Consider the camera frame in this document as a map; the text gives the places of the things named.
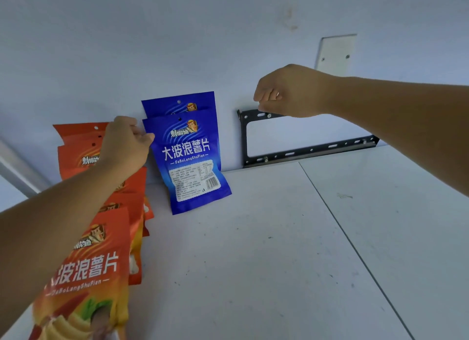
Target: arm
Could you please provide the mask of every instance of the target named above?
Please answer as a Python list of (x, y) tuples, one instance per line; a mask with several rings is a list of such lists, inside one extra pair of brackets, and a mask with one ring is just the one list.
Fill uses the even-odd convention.
[(0, 213), (0, 334), (44, 288), (109, 195), (145, 163), (154, 135), (141, 136), (136, 123), (117, 117), (95, 166)]
[(288, 65), (259, 81), (254, 100), (265, 112), (344, 118), (469, 196), (469, 87), (334, 77)]

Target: mounting bracket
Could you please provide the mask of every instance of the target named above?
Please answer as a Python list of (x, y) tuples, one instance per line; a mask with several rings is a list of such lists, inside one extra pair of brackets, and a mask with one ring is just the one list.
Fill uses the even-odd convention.
[(375, 147), (379, 141), (379, 138), (375, 135), (369, 135), (357, 137), (355, 139), (335, 141), (322, 145), (301, 147), (287, 151), (250, 157), (248, 156), (247, 125), (253, 121), (281, 118), (283, 115), (265, 113), (264, 115), (258, 116), (260, 114), (257, 109), (246, 111), (238, 110), (237, 113), (239, 121), (241, 122), (241, 149), (243, 154), (243, 168), (276, 164), (278, 162), (298, 160), (301, 158), (321, 156), (324, 154), (336, 154), (339, 152), (360, 150), (363, 148)]

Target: nutrition label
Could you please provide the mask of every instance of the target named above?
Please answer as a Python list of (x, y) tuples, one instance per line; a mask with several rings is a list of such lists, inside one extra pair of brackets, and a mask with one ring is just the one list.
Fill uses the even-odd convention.
[(170, 170), (169, 176), (176, 187), (177, 201), (186, 201), (220, 188), (212, 160)]

